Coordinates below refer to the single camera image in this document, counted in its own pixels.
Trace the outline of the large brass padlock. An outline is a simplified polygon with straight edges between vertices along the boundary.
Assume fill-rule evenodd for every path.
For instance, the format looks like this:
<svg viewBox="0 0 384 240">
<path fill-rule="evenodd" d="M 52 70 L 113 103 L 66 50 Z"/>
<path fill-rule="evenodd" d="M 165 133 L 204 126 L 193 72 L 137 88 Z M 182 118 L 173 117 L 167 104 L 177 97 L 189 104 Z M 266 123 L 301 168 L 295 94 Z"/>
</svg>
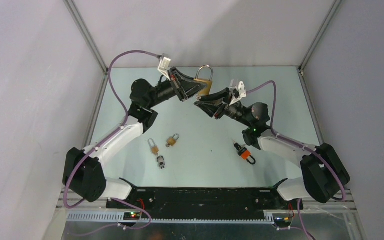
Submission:
<svg viewBox="0 0 384 240">
<path fill-rule="evenodd" d="M 203 69 L 209 69 L 210 70 L 210 77 L 209 78 L 200 78 L 200 73 Z M 210 94 L 212 85 L 213 85 L 213 76 L 214 76 L 214 69 L 209 65 L 202 65 L 198 71 L 196 72 L 194 80 L 204 83 L 205 88 L 203 88 L 200 92 L 197 93 L 197 99 L 199 99 L 202 96 L 208 96 Z"/>
</svg>

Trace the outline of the orange black padlock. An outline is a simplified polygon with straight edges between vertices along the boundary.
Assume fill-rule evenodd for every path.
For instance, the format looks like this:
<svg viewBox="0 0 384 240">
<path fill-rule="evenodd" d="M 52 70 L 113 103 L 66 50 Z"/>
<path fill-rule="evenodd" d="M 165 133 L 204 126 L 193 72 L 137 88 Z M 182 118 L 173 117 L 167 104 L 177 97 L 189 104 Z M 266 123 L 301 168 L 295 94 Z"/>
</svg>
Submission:
<svg viewBox="0 0 384 240">
<path fill-rule="evenodd" d="M 251 152 L 246 148 L 242 147 L 237 154 L 250 165 L 256 164 L 256 159 L 252 156 Z"/>
</svg>

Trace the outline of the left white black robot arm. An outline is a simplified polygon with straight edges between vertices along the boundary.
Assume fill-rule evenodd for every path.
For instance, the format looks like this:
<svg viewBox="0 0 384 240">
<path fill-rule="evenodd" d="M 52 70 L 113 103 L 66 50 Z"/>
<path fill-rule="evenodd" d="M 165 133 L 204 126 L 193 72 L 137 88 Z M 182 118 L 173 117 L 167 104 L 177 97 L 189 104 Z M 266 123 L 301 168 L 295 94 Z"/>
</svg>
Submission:
<svg viewBox="0 0 384 240">
<path fill-rule="evenodd" d="M 131 105 L 123 120 L 107 135 L 83 149 L 73 147 L 66 154 L 62 183 L 63 201 L 68 191 L 90 203 L 99 198 L 118 199 L 125 208 L 133 208 L 138 194 L 125 180 L 106 177 L 104 167 L 130 142 L 147 132 L 158 113 L 153 107 L 177 97 L 184 102 L 193 98 L 208 85 L 206 82 L 181 73 L 177 68 L 168 70 L 165 81 L 152 86 L 139 78 L 131 85 Z"/>
</svg>

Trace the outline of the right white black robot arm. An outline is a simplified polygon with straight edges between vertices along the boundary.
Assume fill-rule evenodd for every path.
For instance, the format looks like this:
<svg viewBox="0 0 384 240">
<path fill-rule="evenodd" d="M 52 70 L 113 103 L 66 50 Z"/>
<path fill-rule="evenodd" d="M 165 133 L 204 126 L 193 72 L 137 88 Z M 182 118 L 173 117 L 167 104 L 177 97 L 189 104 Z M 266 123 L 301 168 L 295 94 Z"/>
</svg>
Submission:
<svg viewBox="0 0 384 240">
<path fill-rule="evenodd" d="M 345 196 L 345 186 L 351 177 L 335 149 L 327 143 L 319 146 L 286 137 L 267 123 L 270 120 L 268 105 L 256 102 L 244 106 L 235 99 L 236 90 L 226 88 L 218 93 L 201 97 L 194 103 L 209 117 L 229 117 L 247 128 L 242 131 L 244 142 L 258 150 L 273 153 L 300 168 L 302 176 L 286 179 L 274 187 L 271 204 L 284 209 L 291 200 L 313 199 L 325 204 L 336 199 L 337 193 Z"/>
</svg>

